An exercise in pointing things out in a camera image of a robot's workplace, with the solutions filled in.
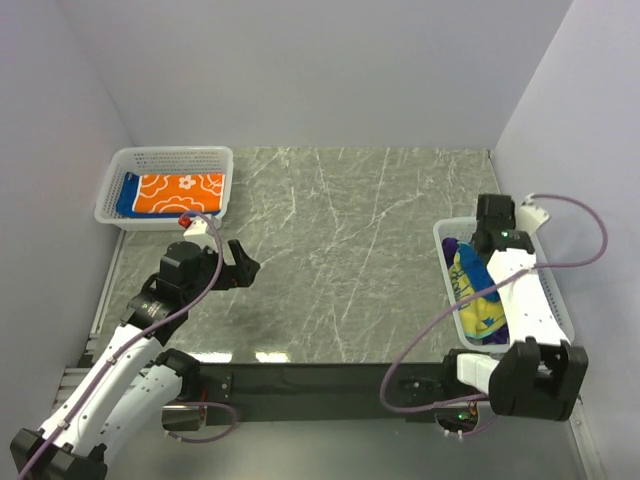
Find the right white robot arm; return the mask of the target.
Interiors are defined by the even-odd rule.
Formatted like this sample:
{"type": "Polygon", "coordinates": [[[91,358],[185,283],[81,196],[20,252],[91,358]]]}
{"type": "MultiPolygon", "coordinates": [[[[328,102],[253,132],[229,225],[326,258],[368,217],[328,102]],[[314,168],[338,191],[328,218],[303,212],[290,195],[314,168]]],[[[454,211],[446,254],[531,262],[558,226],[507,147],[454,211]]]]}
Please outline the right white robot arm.
{"type": "Polygon", "coordinates": [[[450,351],[440,375],[449,398],[475,389],[497,415],[569,419],[588,356],[558,323],[536,268],[534,233],[547,216],[533,204],[517,207],[507,195],[479,195],[471,246],[498,286],[509,341],[450,351]]]}

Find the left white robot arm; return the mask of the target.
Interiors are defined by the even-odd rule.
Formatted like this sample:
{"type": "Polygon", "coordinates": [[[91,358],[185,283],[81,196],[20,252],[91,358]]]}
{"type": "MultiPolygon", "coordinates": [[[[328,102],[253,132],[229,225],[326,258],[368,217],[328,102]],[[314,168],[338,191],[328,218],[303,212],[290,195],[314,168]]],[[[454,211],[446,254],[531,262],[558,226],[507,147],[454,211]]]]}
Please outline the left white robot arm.
{"type": "Polygon", "coordinates": [[[233,239],[227,264],[213,240],[167,247],[158,272],[128,303],[109,344],[71,396],[36,430],[22,429],[10,450],[21,479],[103,479],[133,430],[176,404],[197,413],[206,398],[200,362],[166,344],[210,291],[247,288],[260,269],[233,239]]]}

